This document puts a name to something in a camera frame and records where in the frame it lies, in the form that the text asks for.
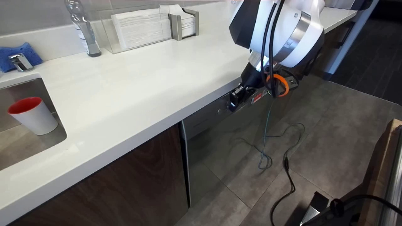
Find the white cup with red inside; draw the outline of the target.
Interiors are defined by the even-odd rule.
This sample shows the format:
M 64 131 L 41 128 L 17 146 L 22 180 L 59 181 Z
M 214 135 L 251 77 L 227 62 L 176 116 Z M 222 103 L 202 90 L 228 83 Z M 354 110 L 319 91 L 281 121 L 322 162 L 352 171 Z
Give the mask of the white cup with red inside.
M 44 101 L 37 96 L 16 101 L 7 112 L 36 135 L 48 134 L 58 126 Z

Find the grey metal napkin holder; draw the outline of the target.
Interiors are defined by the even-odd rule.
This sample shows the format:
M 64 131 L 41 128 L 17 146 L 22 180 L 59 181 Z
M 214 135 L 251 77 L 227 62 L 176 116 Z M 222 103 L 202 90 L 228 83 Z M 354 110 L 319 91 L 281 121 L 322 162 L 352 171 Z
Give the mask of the grey metal napkin holder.
M 199 12 L 180 6 L 171 6 L 169 9 L 171 33 L 174 40 L 183 40 L 187 37 L 199 35 Z

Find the steel sink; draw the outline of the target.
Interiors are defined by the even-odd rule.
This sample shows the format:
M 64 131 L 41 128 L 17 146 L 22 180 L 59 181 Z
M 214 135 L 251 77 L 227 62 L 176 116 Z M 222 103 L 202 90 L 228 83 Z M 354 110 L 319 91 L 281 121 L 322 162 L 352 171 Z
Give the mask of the steel sink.
M 7 112 L 16 101 L 40 97 L 58 126 L 45 135 L 35 135 Z M 57 145 L 67 137 L 46 86 L 41 78 L 30 79 L 0 89 L 0 171 Z

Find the blue sponge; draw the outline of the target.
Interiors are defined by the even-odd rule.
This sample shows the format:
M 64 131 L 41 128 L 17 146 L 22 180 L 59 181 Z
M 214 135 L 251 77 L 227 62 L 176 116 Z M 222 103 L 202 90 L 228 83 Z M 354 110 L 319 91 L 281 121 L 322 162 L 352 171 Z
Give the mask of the blue sponge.
M 12 70 L 17 70 L 14 64 L 9 60 L 8 56 L 23 53 L 27 60 L 33 65 L 43 63 L 41 57 L 35 52 L 29 43 L 24 43 L 18 47 L 0 47 L 0 71 L 7 73 Z

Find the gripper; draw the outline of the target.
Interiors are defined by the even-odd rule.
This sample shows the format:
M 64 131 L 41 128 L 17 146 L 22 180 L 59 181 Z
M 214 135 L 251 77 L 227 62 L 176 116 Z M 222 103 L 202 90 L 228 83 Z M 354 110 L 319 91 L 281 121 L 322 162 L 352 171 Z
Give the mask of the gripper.
M 241 83 L 233 90 L 229 92 L 229 104 L 228 109 L 231 112 L 235 112 L 237 108 L 242 108 L 251 105 L 252 98 L 257 92 L 257 89 L 266 87 L 263 79 L 264 76 L 258 71 L 251 63 L 247 63 L 246 67 L 242 71 Z

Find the clear plastic towel holder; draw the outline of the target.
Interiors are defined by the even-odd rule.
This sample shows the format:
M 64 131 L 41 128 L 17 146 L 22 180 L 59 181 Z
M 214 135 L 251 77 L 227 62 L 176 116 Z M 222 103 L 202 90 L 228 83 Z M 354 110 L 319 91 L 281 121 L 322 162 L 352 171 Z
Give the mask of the clear plastic towel holder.
M 119 40 L 115 27 L 112 23 L 111 16 L 113 14 L 126 13 L 131 11 L 159 8 L 159 5 L 145 4 L 143 6 L 125 5 L 119 8 L 112 6 L 111 9 L 104 9 L 96 12 L 98 17 L 94 25 L 96 26 L 96 34 L 99 36 L 102 47 L 105 47 L 111 53 L 124 52 L 120 48 Z

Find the chrome tap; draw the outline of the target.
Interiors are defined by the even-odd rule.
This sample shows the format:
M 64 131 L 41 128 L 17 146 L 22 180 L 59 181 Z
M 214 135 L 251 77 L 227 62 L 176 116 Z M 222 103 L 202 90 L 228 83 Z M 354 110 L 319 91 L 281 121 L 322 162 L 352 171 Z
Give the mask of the chrome tap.
M 27 60 L 23 53 L 8 56 L 9 60 L 14 64 L 18 72 L 24 73 L 33 70 L 35 67 Z

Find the stack of white paper towels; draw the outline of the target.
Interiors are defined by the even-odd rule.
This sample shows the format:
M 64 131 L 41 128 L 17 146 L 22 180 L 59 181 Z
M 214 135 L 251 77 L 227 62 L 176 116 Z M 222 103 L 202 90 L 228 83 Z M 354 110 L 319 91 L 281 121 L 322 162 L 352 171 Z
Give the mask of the stack of white paper towels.
M 111 20 L 124 51 L 172 39 L 169 13 L 160 8 L 113 14 Z

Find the dark wood cabinet door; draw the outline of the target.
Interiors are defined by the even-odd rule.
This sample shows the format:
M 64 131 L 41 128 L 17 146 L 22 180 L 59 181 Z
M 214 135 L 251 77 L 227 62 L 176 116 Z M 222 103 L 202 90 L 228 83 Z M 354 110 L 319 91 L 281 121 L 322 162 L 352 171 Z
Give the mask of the dark wood cabinet door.
M 7 226 L 174 226 L 187 211 L 175 124 Z
M 343 60 L 343 57 L 345 56 L 345 53 L 348 51 L 349 48 L 349 36 L 346 39 L 343 47 L 340 47 L 340 49 L 335 49 L 334 47 L 335 44 L 343 37 L 343 34 L 341 33 L 344 31 L 344 29 L 341 27 L 341 25 L 337 26 L 336 28 L 330 30 L 325 34 L 325 42 L 323 48 L 312 70 L 313 75 L 324 80 L 330 80 L 333 74 L 336 73 L 336 70 L 338 69 L 340 63 Z

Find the stainless steel dishwasher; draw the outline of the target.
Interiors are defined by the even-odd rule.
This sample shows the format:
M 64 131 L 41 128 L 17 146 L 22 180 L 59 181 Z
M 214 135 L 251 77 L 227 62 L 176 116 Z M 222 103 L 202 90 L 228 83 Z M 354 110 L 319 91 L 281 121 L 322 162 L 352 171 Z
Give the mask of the stainless steel dishwasher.
M 287 96 L 265 94 L 235 112 L 228 95 L 182 120 L 185 174 L 191 210 L 208 206 L 222 189 L 232 202 L 253 208 L 307 135 L 306 123 L 290 122 L 321 80 L 304 77 Z

